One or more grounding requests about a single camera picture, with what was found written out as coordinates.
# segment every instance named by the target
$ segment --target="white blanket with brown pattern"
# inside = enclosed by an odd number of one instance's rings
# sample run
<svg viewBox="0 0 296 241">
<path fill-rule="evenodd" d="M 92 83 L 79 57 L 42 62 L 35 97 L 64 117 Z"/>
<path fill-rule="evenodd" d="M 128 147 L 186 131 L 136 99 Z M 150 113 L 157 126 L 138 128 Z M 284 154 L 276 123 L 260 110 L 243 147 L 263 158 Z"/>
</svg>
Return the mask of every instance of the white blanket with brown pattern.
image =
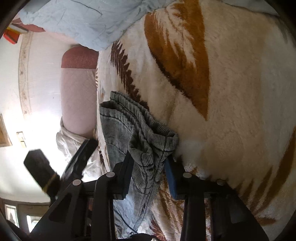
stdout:
<svg viewBox="0 0 296 241">
<path fill-rule="evenodd" d="M 200 177 L 227 180 L 274 240 L 296 208 L 295 66 L 277 17 L 176 1 L 100 52 L 98 103 L 121 91 L 148 108 L 178 133 L 175 158 Z M 99 118 L 98 137 L 108 171 Z M 182 206 L 163 182 L 152 206 L 163 240 L 179 240 Z"/>
</svg>

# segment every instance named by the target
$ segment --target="pink pillow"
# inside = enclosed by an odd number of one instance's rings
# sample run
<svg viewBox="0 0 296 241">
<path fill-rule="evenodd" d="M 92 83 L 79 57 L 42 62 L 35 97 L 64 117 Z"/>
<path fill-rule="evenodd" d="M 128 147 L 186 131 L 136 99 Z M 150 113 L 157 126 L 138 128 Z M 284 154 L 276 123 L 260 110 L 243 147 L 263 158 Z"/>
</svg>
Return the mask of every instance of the pink pillow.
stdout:
<svg viewBox="0 0 296 241">
<path fill-rule="evenodd" d="M 23 24 L 20 18 L 14 19 L 12 23 L 35 33 L 45 32 L 43 28 L 40 28 L 34 24 Z"/>
<path fill-rule="evenodd" d="M 96 65 L 99 53 L 83 46 L 62 58 L 61 100 L 64 127 L 85 138 L 96 129 Z"/>
</svg>

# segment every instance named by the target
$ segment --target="white wall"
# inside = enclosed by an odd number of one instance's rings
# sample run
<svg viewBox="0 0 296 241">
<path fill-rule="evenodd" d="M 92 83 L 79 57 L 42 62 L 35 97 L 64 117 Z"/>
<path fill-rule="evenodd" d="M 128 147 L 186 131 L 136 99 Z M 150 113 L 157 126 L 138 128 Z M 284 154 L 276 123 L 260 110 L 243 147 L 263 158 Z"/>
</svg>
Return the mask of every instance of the white wall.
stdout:
<svg viewBox="0 0 296 241">
<path fill-rule="evenodd" d="M 66 166 L 57 149 L 55 135 L 61 118 L 61 59 L 70 46 L 47 33 L 34 34 L 28 66 L 33 115 L 24 120 L 18 89 L 20 45 L 21 39 L 16 45 L 0 39 L 0 113 L 12 142 L 12 146 L 0 148 L 0 197 L 23 202 L 48 202 L 48 197 L 28 173 L 23 161 L 29 149 L 40 148 L 58 174 Z M 23 131 L 27 148 L 21 147 L 16 136 L 18 131 Z"/>
</svg>

